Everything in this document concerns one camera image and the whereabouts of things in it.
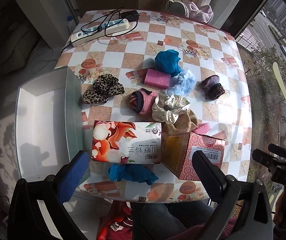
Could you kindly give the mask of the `blue cloth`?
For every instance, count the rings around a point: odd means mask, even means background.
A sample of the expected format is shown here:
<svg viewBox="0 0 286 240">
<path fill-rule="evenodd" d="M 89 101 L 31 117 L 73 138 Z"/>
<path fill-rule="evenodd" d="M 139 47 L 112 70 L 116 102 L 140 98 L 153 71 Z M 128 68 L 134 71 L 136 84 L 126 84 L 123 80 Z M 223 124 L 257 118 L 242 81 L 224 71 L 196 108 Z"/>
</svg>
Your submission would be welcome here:
<svg viewBox="0 0 286 240">
<path fill-rule="evenodd" d="M 170 74 L 171 77 L 177 76 L 182 71 L 179 66 L 179 53 L 176 50 L 169 49 L 166 51 L 160 51 L 154 60 L 156 70 Z"/>
<path fill-rule="evenodd" d="M 122 180 L 152 185 L 159 179 L 148 167 L 138 164 L 113 164 L 108 169 L 110 181 Z"/>
</svg>

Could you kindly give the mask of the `cream polka dot scrunchie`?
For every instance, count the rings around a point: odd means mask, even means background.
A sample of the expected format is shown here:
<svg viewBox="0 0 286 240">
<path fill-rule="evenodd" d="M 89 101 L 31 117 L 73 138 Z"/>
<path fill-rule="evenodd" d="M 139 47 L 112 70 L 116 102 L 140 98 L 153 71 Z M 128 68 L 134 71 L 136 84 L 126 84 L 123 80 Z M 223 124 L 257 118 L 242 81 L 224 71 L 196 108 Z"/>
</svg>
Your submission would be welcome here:
<svg viewBox="0 0 286 240">
<path fill-rule="evenodd" d="M 184 96 L 159 93 L 152 106 L 152 119 L 156 122 L 174 124 L 178 117 L 189 109 L 190 102 Z"/>
</svg>

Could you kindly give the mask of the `floral tissue pack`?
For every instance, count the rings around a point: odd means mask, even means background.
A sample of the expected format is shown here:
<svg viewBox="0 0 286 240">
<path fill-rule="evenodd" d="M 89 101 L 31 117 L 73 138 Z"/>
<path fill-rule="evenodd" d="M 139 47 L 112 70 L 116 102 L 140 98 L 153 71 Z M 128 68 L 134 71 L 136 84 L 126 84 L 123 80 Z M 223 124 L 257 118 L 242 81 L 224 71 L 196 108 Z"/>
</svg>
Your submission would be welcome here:
<svg viewBox="0 0 286 240">
<path fill-rule="evenodd" d="M 159 164 L 161 123 L 95 121 L 91 157 L 105 163 Z"/>
</svg>

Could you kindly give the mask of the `red patterned tissue box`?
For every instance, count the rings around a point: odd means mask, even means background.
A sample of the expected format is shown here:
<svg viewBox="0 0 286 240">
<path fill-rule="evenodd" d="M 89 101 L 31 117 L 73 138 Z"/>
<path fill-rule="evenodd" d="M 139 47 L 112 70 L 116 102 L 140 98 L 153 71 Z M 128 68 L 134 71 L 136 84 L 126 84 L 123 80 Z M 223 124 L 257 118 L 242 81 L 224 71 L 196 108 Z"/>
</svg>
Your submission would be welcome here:
<svg viewBox="0 0 286 240">
<path fill-rule="evenodd" d="M 202 151 L 209 161 L 221 167 L 225 140 L 193 132 L 180 135 L 164 133 L 161 139 L 161 163 L 178 179 L 199 181 L 193 168 L 192 156 Z"/>
</svg>

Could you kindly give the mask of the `pink sponge lower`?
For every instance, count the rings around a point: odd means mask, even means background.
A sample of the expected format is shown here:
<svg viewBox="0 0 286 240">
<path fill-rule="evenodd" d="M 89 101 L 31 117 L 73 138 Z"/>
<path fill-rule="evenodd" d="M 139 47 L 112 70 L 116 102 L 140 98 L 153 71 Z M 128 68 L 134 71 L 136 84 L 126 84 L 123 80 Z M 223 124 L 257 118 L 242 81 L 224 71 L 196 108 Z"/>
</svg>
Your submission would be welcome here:
<svg viewBox="0 0 286 240">
<path fill-rule="evenodd" d="M 192 130 L 193 133 L 196 133 L 196 134 L 206 134 L 208 133 L 209 131 L 211 130 L 211 127 L 208 123 L 201 123 L 198 125 L 197 128 L 195 128 L 194 130 Z"/>
</svg>

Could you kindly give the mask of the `tan beige sock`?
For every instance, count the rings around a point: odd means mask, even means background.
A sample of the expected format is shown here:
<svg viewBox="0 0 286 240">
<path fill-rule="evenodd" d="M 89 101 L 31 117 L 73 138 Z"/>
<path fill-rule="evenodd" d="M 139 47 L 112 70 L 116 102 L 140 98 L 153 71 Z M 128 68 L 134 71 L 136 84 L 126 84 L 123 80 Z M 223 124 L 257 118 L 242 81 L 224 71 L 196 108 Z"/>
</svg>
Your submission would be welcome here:
<svg viewBox="0 0 286 240">
<path fill-rule="evenodd" d="M 198 119 L 192 110 L 181 114 L 174 124 L 164 124 L 164 130 L 169 136 L 189 133 L 198 128 Z"/>
</svg>

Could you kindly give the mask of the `person's dark trouser leg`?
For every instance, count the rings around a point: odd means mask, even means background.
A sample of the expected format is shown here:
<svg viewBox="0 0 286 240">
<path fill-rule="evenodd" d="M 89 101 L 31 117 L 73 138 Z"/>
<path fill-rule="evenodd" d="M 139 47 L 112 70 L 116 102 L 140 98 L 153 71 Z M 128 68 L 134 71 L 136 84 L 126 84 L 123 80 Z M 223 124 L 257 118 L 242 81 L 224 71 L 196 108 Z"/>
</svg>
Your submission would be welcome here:
<svg viewBox="0 0 286 240">
<path fill-rule="evenodd" d="M 179 236 L 190 228 L 197 233 L 214 213 L 201 200 L 172 204 L 131 203 L 133 239 L 187 239 Z"/>
</svg>

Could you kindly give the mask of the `pink navy sock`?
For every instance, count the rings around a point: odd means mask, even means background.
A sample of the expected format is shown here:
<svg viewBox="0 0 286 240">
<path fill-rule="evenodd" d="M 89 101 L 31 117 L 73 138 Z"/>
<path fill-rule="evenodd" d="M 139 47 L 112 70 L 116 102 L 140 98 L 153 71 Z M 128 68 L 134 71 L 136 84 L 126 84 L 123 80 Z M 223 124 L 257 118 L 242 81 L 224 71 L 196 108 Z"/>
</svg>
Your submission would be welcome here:
<svg viewBox="0 0 286 240">
<path fill-rule="evenodd" d="M 137 114 L 151 118 L 152 106 L 157 96 L 157 92 L 141 88 L 131 94 L 129 97 L 129 104 Z"/>
</svg>

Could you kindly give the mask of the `light blue fluffy scrunchie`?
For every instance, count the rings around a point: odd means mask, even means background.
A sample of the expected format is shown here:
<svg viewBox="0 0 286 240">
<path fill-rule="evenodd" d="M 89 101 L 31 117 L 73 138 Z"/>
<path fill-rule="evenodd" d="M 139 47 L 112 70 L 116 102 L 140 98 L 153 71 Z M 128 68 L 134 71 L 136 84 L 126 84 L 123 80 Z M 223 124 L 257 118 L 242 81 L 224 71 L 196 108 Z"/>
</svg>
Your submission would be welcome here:
<svg viewBox="0 0 286 240">
<path fill-rule="evenodd" d="M 189 95 L 196 86 L 196 77 L 189 69 L 184 69 L 177 75 L 174 86 L 165 90 L 165 94 L 171 95 Z"/>
</svg>

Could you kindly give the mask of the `checkered plastic tablecloth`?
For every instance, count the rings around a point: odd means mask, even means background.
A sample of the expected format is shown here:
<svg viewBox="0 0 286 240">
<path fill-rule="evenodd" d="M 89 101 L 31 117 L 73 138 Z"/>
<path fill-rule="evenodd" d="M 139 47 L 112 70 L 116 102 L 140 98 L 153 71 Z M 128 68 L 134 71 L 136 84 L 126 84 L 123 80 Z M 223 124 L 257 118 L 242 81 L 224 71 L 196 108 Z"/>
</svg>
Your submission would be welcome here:
<svg viewBox="0 0 286 240">
<path fill-rule="evenodd" d="M 80 191 L 141 203 L 205 199 L 197 153 L 246 181 L 251 105 L 235 39 L 152 11 L 108 34 L 125 24 L 118 12 L 86 12 L 57 64 L 82 83 L 90 177 Z"/>
</svg>

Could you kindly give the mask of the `pink sponge upper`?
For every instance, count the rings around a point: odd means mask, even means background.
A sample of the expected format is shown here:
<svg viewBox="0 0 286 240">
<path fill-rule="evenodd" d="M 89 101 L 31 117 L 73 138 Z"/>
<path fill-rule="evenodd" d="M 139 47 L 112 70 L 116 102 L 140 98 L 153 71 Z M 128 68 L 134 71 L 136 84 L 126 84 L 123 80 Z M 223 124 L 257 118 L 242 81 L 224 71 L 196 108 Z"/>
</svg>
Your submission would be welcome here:
<svg viewBox="0 0 286 240">
<path fill-rule="evenodd" d="M 170 79 L 170 74 L 148 69 L 144 79 L 144 84 L 161 89 L 167 89 L 170 85 Z"/>
</svg>

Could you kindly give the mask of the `white power strip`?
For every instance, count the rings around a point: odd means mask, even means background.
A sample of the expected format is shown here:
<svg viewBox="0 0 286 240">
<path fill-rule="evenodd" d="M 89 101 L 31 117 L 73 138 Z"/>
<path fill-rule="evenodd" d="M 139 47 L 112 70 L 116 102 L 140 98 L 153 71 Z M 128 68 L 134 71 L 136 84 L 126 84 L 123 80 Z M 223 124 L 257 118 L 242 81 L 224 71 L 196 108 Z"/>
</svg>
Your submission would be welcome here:
<svg viewBox="0 0 286 240">
<path fill-rule="evenodd" d="M 130 23 L 126 19 L 113 20 L 108 23 L 99 24 L 85 30 L 80 30 L 71 35 L 70 42 L 73 47 L 101 37 L 114 37 L 123 35 L 130 29 Z"/>
</svg>

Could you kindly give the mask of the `plastic bottle blue cap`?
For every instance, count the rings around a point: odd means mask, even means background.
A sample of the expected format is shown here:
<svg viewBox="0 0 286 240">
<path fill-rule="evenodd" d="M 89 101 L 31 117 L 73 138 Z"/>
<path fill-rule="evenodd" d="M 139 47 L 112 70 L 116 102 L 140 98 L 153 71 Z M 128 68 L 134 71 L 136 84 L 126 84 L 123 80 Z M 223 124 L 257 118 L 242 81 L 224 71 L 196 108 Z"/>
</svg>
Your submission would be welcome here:
<svg viewBox="0 0 286 240">
<path fill-rule="evenodd" d="M 72 34 L 76 28 L 76 22 L 72 16 L 67 17 L 67 26 L 70 34 Z"/>
</svg>

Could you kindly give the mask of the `white cabinet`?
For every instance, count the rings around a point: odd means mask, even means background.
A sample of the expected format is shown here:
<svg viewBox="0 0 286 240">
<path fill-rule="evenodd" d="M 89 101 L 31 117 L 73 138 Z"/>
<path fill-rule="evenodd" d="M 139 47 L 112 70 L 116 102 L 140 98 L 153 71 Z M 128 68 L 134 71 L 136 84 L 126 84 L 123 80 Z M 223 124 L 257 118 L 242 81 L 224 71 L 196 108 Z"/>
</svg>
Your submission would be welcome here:
<svg viewBox="0 0 286 240">
<path fill-rule="evenodd" d="M 51 48 L 62 48 L 70 37 L 68 16 L 70 10 L 64 0 L 15 0 Z"/>
</svg>

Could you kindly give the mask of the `chair with pink clothes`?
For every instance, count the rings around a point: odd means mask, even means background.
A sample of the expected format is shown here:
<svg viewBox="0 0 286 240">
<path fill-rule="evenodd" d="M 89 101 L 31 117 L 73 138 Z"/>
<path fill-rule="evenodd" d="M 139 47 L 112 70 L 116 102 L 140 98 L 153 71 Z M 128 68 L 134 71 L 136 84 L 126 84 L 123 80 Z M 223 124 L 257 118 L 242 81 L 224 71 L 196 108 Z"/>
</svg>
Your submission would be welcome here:
<svg viewBox="0 0 286 240">
<path fill-rule="evenodd" d="M 197 7 L 194 2 L 189 0 L 164 0 L 161 11 L 176 16 L 184 16 L 205 24 L 210 23 L 214 16 L 210 5 Z"/>
</svg>

